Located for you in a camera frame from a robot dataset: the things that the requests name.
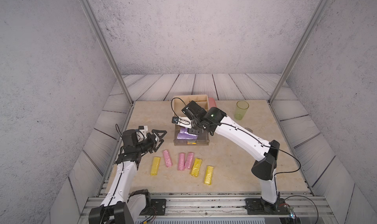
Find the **purple bag roll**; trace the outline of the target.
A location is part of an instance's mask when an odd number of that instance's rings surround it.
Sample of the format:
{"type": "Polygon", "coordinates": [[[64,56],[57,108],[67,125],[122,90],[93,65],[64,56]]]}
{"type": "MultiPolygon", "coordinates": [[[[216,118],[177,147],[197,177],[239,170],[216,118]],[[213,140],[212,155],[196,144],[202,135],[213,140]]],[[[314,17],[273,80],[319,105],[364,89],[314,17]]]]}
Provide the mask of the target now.
{"type": "Polygon", "coordinates": [[[196,129],[192,129],[192,128],[181,128],[180,134],[198,136],[199,131],[196,130],[196,129]]]}
{"type": "Polygon", "coordinates": [[[198,135],[179,133],[177,135],[178,140],[196,140],[198,135]]]}

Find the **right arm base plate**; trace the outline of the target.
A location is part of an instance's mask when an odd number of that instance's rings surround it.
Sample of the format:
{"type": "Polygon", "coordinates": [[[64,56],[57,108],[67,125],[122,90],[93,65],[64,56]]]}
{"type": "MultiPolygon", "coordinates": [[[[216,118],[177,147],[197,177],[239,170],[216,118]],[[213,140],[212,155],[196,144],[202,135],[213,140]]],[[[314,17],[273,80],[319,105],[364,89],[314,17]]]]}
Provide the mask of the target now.
{"type": "Polygon", "coordinates": [[[269,203],[262,198],[246,198],[245,209],[248,215],[290,215],[291,211],[285,200],[278,198],[269,203]]]}

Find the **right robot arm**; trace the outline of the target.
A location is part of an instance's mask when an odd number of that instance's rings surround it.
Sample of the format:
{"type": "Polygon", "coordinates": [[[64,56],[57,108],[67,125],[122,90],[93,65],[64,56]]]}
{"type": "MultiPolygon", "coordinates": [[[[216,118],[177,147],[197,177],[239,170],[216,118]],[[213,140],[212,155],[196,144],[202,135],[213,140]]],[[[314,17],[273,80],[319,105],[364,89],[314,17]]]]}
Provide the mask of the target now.
{"type": "Polygon", "coordinates": [[[213,134],[219,134],[244,149],[254,159],[251,172],[260,181],[261,199],[265,203],[275,205],[279,197],[275,174],[280,149],[279,142],[264,140],[237,124],[219,108],[212,107],[208,111],[196,102],[189,102],[182,112],[191,124],[213,134]]]}

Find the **pink bag roll right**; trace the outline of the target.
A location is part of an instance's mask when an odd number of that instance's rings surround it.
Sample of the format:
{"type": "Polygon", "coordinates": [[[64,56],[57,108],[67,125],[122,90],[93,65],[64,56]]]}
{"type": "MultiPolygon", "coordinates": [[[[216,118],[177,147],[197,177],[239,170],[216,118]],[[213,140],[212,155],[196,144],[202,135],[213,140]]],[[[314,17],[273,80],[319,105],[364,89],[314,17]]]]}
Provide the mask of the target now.
{"type": "Polygon", "coordinates": [[[186,170],[191,170],[193,162],[194,162],[194,153],[193,152],[189,152],[188,156],[187,156],[187,159],[186,159],[186,162],[185,162],[185,169],[186,170]]]}

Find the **yellow bag roll right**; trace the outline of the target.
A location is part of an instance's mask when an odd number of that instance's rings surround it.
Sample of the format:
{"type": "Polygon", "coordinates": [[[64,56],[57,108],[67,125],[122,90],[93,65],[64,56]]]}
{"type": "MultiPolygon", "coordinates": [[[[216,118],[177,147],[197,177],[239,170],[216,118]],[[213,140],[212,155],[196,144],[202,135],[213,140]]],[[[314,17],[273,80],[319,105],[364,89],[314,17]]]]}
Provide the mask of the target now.
{"type": "Polygon", "coordinates": [[[205,177],[204,177],[204,184],[211,185],[212,184],[212,178],[214,173],[214,167],[213,166],[207,166],[205,177]]]}

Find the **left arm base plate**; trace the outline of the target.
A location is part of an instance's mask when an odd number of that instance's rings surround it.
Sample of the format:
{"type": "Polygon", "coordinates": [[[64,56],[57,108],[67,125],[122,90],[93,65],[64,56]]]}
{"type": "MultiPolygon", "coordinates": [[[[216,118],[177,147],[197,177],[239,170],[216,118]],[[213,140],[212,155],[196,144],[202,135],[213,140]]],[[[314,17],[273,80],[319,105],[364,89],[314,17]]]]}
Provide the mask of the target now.
{"type": "Polygon", "coordinates": [[[142,210],[140,216],[164,216],[166,206],[166,199],[151,199],[151,203],[142,210]]]}

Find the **transparent drawer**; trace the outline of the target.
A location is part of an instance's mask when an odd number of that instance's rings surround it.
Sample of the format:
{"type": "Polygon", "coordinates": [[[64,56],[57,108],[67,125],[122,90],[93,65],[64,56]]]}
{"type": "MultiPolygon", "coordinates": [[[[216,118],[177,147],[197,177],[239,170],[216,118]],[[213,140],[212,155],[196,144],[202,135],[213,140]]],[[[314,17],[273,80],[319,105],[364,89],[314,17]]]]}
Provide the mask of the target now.
{"type": "Polygon", "coordinates": [[[190,134],[189,129],[175,125],[174,140],[175,146],[207,146],[210,144],[209,133],[199,129],[199,134],[190,134]]]}

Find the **pink bag roll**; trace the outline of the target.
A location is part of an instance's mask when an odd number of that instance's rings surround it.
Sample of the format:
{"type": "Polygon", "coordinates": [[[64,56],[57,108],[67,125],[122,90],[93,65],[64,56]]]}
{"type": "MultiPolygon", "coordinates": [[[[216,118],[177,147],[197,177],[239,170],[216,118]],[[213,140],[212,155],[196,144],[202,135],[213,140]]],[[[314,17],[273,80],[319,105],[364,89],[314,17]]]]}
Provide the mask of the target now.
{"type": "Polygon", "coordinates": [[[185,162],[185,169],[186,170],[191,170],[193,162],[194,162],[194,153],[193,152],[189,152],[188,156],[187,156],[187,159],[186,159],[186,162],[185,162]]]}
{"type": "Polygon", "coordinates": [[[172,159],[170,156],[170,152],[167,149],[163,151],[163,156],[164,156],[166,167],[167,168],[172,167],[173,166],[172,159]]]}
{"type": "Polygon", "coordinates": [[[185,153],[179,153],[179,158],[178,158],[178,170],[179,171],[184,171],[185,170],[185,153]]]}

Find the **left aluminium frame post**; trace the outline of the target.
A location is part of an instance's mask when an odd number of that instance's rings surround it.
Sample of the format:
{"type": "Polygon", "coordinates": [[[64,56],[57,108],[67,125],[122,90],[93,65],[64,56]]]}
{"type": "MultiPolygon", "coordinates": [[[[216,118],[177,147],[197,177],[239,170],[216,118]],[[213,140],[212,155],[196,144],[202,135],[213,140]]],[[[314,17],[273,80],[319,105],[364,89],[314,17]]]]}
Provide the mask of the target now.
{"type": "Polygon", "coordinates": [[[89,0],[79,0],[82,8],[83,8],[83,11],[89,21],[89,24],[92,28],[92,30],[94,31],[94,34],[100,44],[100,47],[102,49],[102,51],[104,52],[105,54],[105,57],[110,65],[110,68],[112,69],[114,75],[115,75],[115,78],[117,80],[117,82],[119,83],[119,86],[123,92],[123,94],[125,95],[126,99],[127,99],[127,102],[132,105],[134,103],[134,101],[132,100],[129,92],[128,92],[128,89],[126,87],[126,84],[120,74],[120,71],[118,69],[118,66],[117,66],[117,63],[115,61],[115,58],[113,57],[113,54],[109,48],[109,45],[105,39],[105,36],[101,30],[101,27],[97,21],[97,18],[95,16],[95,13],[90,5],[90,2],[89,0]]]}

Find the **purple bag roll front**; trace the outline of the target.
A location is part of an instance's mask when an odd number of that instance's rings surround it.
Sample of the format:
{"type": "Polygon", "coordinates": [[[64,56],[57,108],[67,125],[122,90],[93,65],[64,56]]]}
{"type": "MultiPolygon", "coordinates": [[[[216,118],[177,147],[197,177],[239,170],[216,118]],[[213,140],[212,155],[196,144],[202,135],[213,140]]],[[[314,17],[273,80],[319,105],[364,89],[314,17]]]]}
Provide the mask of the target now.
{"type": "Polygon", "coordinates": [[[178,140],[196,140],[198,135],[179,133],[177,135],[178,140]]]}

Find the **pink bag roll middle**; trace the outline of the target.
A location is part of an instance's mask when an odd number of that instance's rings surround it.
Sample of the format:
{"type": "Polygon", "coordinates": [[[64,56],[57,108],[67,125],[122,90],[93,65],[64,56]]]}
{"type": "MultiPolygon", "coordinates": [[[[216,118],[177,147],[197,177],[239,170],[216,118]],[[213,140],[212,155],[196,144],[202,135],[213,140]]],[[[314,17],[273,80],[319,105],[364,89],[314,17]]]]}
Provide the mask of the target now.
{"type": "Polygon", "coordinates": [[[179,171],[184,171],[185,170],[185,153],[179,153],[179,158],[178,158],[178,170],[179,171]]]}

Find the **yellow bag roll middle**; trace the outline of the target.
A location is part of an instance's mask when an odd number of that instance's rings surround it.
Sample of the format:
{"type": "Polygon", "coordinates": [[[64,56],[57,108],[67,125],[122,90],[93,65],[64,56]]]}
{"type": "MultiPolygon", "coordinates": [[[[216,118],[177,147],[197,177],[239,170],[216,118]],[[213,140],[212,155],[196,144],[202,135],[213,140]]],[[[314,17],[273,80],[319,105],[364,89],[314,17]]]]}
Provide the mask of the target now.
{"type": "Polygon", "coordinates": [[[199,176],[201,165],[202,165],[202,159],[195,158],[194,163],[191,168],[191,172],[190,172],[191,176],[193,177],[199,176]]]}

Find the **green translucent cup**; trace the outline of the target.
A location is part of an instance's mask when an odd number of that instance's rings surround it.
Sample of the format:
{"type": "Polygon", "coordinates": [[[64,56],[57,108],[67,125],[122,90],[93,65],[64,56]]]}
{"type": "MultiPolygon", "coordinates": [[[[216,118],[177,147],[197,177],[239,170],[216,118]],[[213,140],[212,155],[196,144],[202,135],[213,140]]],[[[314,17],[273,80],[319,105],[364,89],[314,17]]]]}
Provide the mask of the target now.
{"type": "Polygon", "coordinates": [[[242,120],[245,116],[247,110],[249,108],[249,104],[246,101],[238,101],[236,104],[236,111],[234,117],[236,120],[242,120]]]}

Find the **yellow bag roll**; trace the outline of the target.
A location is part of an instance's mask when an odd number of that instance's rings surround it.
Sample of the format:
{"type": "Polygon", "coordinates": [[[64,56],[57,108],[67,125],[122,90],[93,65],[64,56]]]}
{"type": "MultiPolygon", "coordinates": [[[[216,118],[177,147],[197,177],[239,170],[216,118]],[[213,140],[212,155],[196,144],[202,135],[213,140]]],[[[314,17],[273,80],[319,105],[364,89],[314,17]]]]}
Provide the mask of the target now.
{"type": "Polygon", "coordinates": [[[204,177],[204,184],[211,185],[212,184],[212,178],[214,173],[214,167],[213,166],[207,166],[205,177],[204,177]]]}
{"type": "Polygon", "coordinates": [[[155,175],[158,174],[159,167],[160,167],[160,161],[161,161],[160,157],[154,157],[153,158],[150,175],[155,176],[155,175]]]}
{"type": "Polygon", "coordinates": [[[195,158],[194,163],[191,168],[191,172],[190,172],[191,176],[193,177],[199,176],[201,165],[202,165],[202,159],[195,158]]]}

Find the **pink sponge block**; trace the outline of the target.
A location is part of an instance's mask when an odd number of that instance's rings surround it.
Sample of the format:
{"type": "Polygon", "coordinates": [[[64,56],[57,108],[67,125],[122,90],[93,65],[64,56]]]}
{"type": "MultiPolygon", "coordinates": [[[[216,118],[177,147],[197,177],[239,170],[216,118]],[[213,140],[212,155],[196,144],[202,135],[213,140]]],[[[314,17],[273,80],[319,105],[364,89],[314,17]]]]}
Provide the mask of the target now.
{"type": "Polygon", "coordinates": [[[212,107],[216,107],[217,106],[215,99],[212,98],[212,97],[208,98],[208,102],[209,102],[209,109],[211,109],[212,107]]]}

